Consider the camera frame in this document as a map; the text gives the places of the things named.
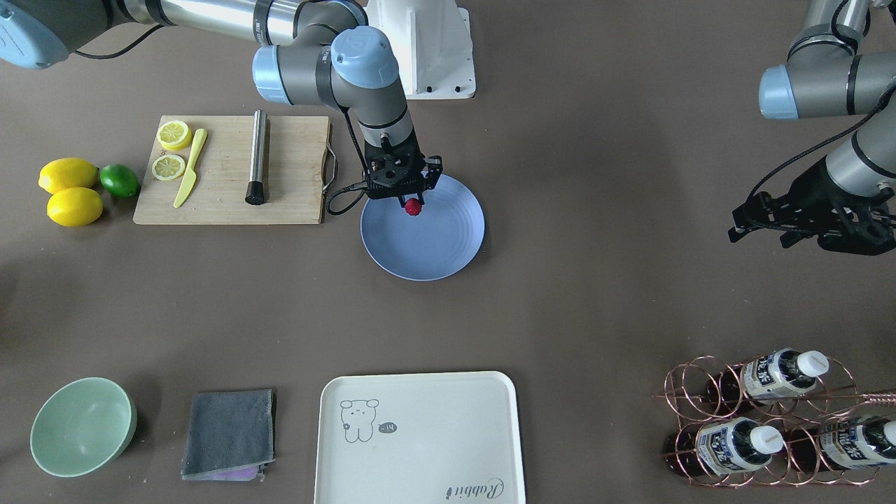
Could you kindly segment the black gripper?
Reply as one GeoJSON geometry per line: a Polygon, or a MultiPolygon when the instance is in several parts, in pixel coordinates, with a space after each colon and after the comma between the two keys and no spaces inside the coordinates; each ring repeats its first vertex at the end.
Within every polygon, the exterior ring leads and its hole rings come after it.
{"type": "Polygon", "coordinates": [[[838,187],[824,160],[792,182],[780,198],[768,192],[750,195],[732,211],[734,225],[727,231],[731,243],[751,232],[782,232],[782,248],[789,249],[815,237],[820,248],[844,254],[877,256],[894,249],[894,216],[888,203],[890,186],[873,189],[871,197],[858,197],[838,187]]]}
{"type": "Polygon", "coordinates": [[[394,146],[381,137],[379,143],[364,143],[365,184],[370,199],[397,197],[401,207],[407,199],[425,204],[424,192],[433,190],[444,170],[442,157],[426,157],[414,130],[394,146]]]}

